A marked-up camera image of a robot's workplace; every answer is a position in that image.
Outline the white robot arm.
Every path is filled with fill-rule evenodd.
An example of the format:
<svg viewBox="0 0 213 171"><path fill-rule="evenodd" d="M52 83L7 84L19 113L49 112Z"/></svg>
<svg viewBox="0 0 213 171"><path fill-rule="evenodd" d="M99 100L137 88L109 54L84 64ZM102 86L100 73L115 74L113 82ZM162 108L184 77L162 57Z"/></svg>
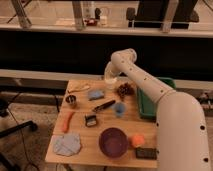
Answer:
<svg viewBox="0 0 213 171"><path fill-rule="evenodd" d="M206 120L198 100L141 69L136 60L132 48L114 52L104 79L124 73L156 105L157 171L211 171Z"/></svg>

